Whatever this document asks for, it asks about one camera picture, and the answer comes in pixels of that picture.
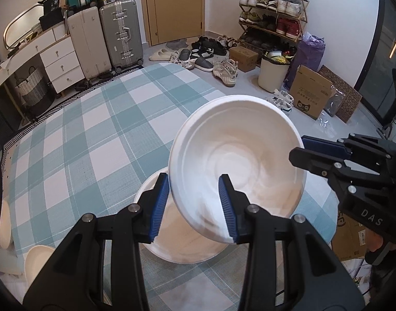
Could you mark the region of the flat cardboard box with cat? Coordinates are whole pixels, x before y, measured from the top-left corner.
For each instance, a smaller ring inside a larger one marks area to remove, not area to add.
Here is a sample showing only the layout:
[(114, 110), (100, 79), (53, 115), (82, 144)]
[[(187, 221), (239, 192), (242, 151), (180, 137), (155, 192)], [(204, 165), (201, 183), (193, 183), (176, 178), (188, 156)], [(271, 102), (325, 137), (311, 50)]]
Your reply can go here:
[(333, 83), (311, 69), (300, 65), (290, 88), (294, 107), (316, 120), (334, 95)]

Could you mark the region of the wooden door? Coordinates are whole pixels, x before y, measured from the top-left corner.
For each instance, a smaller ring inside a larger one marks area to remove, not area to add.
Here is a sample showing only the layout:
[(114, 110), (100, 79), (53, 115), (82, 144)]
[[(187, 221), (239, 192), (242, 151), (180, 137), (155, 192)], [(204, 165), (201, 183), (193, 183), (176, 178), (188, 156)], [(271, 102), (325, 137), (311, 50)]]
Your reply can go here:
[(205, 0), (141, 0), (150, 46), (204, 33)]

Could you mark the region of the purple bag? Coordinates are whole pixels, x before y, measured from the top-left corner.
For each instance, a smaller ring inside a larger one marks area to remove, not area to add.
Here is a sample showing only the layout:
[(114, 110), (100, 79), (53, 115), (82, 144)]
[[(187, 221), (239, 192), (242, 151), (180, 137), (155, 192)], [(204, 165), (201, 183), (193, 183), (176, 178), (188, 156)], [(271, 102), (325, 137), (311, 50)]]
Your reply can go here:
[(319, 69), (325, 49), (326, 43), (324, 38), (306, 32), (302, 36), (295, 57), (290, 64), (289, 71), (284, 81), (284, 87), (290, 90), (300, 65), (316, 72)]

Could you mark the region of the white sneaker pair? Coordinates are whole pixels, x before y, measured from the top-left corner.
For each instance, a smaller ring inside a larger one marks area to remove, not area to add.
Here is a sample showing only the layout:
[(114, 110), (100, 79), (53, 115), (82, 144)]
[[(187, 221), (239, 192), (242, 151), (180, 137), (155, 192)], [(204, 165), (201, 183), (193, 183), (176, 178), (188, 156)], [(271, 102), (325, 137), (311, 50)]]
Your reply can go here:
[(266, 100), (287, 115), (293, 109), (294, 98), (286, 91), (275, 89), (272, 96), (267, 97)]

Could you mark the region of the silver aluminium suitcase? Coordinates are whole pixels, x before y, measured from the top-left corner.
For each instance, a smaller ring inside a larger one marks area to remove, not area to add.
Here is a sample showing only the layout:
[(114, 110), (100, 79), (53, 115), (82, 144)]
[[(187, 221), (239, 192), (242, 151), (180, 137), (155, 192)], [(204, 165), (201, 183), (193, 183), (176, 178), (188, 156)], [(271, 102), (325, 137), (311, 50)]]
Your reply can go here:
[(100, 21), (111, 60), (119, 74), (143, 64), (143, 45), (135, 0), (116, 0), (100, 8)]

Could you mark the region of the oval mirror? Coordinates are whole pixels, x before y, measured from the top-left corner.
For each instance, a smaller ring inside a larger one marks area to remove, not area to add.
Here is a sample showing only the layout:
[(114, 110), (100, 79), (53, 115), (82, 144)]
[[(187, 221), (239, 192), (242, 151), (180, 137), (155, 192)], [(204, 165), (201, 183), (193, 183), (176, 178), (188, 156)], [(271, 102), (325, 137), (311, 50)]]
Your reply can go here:
[(3, 33), (5, 48), (11, 51), (29, 36), (42, 32), (39, 18), (43, 14), (43, 5), (34, 4), (10, 21)]

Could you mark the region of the brown cardboard box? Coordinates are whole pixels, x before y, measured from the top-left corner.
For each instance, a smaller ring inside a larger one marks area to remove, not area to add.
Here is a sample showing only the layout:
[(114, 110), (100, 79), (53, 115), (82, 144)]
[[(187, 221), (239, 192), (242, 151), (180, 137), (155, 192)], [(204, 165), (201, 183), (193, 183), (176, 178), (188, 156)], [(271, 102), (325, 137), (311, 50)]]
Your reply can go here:
[(258, 53), (243, 46), (236, 46), (229, 50), (229, 58), (237, 63), (242, 72), (249, 72), (256, 68)]

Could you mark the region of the white drawer dresser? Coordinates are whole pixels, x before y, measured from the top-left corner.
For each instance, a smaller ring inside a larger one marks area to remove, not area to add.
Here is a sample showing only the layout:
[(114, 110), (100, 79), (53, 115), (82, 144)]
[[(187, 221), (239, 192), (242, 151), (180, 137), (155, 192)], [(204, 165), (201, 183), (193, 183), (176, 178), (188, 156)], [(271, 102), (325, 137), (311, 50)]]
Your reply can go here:
[(32, 58), (38, 56), (57, 93), (85, 79), (65, 23), (42, 32), (0, 65), (0, 86)]

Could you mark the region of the white trash bin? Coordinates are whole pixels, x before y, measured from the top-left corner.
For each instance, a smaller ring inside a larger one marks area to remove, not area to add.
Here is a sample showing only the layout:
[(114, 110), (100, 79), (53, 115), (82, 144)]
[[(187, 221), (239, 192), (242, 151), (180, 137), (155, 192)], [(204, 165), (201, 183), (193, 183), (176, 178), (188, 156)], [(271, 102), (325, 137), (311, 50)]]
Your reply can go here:
[(258, 85), (263, 90), (274, 93), (280, 89), (290, 67), (290, 61), (281, 51), (269, 51), (261, 58)]

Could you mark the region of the white foam bowl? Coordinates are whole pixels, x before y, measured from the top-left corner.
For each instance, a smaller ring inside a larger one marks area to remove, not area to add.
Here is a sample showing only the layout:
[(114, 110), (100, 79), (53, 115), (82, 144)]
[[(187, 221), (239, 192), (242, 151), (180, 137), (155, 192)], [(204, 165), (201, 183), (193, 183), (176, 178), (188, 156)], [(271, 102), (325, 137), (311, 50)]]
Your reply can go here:
[(200, 235), (231, 244), (218, 179), (227, 174), (234, 189), (273, 216), (290, 217), (298, 206), (306, 172), (289, 154), (302, 147), (289, 117), (253, 96), (223, 96), (192, 113), (173, 141), (168, 177), (175, 204)]

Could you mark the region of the teal checked tablecloth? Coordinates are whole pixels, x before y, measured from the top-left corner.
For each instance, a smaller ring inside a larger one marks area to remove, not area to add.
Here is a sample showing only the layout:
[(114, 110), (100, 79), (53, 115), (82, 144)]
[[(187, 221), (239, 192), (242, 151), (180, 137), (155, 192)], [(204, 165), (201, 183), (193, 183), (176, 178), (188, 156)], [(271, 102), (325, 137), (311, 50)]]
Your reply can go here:
[[(94, 89), (27, 132), (4, 171), (19, 270), (33, 246), (56, 247), (84, 213), (128, 206), (167, 166), (187, 117), (222, 96), (193, 72), (159, 63)], [(296, 212), (331, 241), (337, 200), (323, 179), (308, 174)], [(141, 248), (150, 310), (237, 310), (246, 255), (245, 245), (232, 245), (206, 262), (177, 265)]]

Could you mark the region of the woven laundry basket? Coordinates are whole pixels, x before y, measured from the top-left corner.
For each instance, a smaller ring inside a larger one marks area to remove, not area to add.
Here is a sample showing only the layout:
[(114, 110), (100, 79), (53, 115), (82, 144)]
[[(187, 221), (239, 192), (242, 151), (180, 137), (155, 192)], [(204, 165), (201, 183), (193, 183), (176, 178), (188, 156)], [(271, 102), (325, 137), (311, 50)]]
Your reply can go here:
[(40, 117), (53, 104), (55, 94), (40, 69), (31, 66), (28, 77), (15, 76), (15, 81), (15, 90), (24, 103), (26, 113), (32, 118)]

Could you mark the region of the shoe rack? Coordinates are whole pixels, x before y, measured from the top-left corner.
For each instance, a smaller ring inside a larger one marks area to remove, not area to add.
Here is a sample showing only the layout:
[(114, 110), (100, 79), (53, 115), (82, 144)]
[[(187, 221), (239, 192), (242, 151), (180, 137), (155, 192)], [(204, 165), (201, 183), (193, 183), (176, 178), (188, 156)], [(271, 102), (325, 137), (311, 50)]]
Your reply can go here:
[(308, 23), (308, 0), (239, 0), (240, 44), (258, 52), (293, 57)]

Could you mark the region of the cream plate stack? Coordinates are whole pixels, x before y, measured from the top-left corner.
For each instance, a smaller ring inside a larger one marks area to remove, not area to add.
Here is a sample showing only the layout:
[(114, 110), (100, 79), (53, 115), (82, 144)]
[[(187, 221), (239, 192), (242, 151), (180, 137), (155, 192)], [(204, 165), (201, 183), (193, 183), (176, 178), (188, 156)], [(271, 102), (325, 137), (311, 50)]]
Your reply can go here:
[(197, 264), (216, 257), (228, 245), (209, 239), (191, 227), (179, 211), (170, 190), (159, 233), (145, 247), (153, 255), (170, 263)]

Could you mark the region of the cream bowl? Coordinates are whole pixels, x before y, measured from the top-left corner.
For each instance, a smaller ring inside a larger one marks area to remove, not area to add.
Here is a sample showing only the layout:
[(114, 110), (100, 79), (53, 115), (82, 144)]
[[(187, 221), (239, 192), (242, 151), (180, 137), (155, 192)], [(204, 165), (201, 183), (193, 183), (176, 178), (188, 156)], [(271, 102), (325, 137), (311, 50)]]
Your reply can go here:
[(55, 248), (45, 245), (36, 245), (28, 251), (24, 261), (24, 276), (28, 286), (31, 286), (54, 251)]

